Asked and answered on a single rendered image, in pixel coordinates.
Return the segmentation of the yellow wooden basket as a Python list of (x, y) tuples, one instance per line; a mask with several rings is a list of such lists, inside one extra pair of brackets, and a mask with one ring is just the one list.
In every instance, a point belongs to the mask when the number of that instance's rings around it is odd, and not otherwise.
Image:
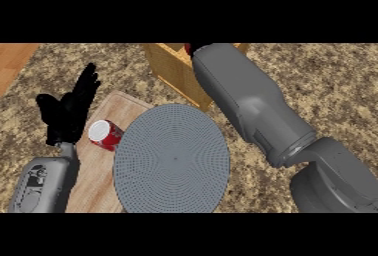
[(212, 100), (197, 84), (184, 44), (143, 43), (141, 46), (153, 75), (188, 102), (206, 112)]

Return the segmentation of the red can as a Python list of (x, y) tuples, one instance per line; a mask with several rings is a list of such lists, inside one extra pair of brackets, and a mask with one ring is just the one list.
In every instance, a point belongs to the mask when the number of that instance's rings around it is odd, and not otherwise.
[(88, 140), (101, 149), (113, 152), (121, 141), (122, 130), (109, 120), (97, 120), (88, 128)]

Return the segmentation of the pale wooden cutting board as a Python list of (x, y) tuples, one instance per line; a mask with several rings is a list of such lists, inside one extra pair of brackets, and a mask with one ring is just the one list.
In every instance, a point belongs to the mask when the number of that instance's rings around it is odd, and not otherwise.
[(113, 91), (92, 112), (76, 143), (79, 171), (66, 205), (67, 213), (119, 213), (122, 211), (112, 179), (115, 153), (90, 142), (88, 127), (97, 120), (107, 119), (125, 130), (149, 108), (152, 105), (146, 102), (124, 92)]

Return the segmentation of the grey round placemat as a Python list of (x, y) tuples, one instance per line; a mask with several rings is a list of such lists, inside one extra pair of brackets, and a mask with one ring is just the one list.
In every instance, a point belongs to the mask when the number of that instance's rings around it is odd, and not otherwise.
[(113, 156), (113, 187), (129, 213), (209, 213), (225, 190), (230, 153), (194, 107), (165, 104), (128, 125)]

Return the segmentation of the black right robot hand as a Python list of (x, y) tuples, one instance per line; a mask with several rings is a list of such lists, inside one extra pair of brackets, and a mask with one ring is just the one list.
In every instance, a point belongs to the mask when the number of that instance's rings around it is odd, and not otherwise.
[(194, 51), (199, 50), (200, 48), (206, 47), (211, 44), (214, 44), (214, 43), (188, 43), (188, 56), (190, 56), (190, 58), (193, 57)]

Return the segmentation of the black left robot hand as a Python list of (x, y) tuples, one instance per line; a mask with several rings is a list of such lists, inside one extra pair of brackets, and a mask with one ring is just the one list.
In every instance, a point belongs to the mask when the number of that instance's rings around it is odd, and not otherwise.
[(61, 142), (72, 144), (78, 142), (98, 86), (95, 65), (88, 63), (72, 91), (64, 93), (60, 99), (56, 99), (50, 94), (36, 95), (35, 102), (41, 120), (47, 125), (47, 145), (54, 146)]

